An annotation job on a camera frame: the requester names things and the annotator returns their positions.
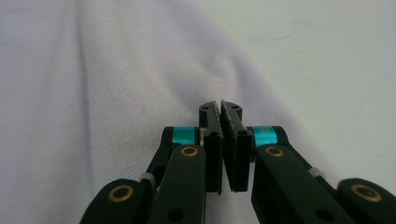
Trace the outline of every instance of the gold rivet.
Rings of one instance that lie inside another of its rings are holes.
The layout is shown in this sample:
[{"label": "gold rivet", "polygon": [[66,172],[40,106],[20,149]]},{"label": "gold rivet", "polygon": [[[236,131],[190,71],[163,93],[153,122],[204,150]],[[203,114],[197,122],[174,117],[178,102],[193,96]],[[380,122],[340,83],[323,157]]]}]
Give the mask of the gold rivet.
[{"label": "gold rivet", "polygon": [[198,149],[195,147],[183,147],[180,154],[186,157],[193,157],[198,154]]},{"label": "gold rivet", "polygon": [[265,152],[274,157],[283,156],[283,150],[278,147],[268,147],[265,149]]},{"label": "gold rivet", "polygon": [[369,202],[378,203],[382,200],[382,197],[378,193],[378,191],[368,186],[356,184],[356,185],[352,185],[351,189],[356,195]]},{"label": "gold rivet", "polygon": [[[117,191],[126,189],[126,193],[121,196],[116,195]],[[113,203],[120,203],[129,199],[134,193],[134,189],[129,185],[119,185],[108,193],[108,199]]]}]

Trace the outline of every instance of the white cloth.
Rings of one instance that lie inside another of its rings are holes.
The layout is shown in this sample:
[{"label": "white cloth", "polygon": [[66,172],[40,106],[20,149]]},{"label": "white cloth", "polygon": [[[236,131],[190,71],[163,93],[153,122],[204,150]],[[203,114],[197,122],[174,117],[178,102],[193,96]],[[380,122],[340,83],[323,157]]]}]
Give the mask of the white cloth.
[{"label": "white cloth", "polygon": [[[222,98],[247,126],[283,126],[334,187],[396,194],[395,8],[0,1],[0,223],[78,223],[101,187],[146,170],[163,127]],[[258,223],[250,192],[223,188],[206,223]]]}]

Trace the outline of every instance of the cyan spacer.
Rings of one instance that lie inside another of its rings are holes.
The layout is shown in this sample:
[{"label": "cyan spacer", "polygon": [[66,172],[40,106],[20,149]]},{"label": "cyan spacer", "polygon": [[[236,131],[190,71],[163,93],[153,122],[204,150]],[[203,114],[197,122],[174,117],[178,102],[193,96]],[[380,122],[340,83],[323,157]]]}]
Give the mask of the cyan spacer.
[{"label": "cyan spacer", "polygon": [[172,143],[183,145],[194,145],[194,127],[174,127]]},{"label": "cyan spacer", "polygon": [[277,144],[275,129],[272,126],[252,126],[254,140],[257,148],[268,145]]}]

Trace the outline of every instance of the white fabric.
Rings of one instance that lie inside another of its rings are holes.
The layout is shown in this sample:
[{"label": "white fabric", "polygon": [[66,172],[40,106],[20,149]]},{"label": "white fabric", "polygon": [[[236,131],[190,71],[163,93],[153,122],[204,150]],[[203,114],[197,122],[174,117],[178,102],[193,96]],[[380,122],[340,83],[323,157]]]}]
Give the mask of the white fabric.
[{"label": "white fabric", "polygon": [[[247,126],[283,126],[334,187],[396,194],[395,8],[0,1],[0,223],[78,223],[106,183],[146,170],[163,127],[222,98]],[[224,191],[206,223],[258,223],[250,192]]]}]

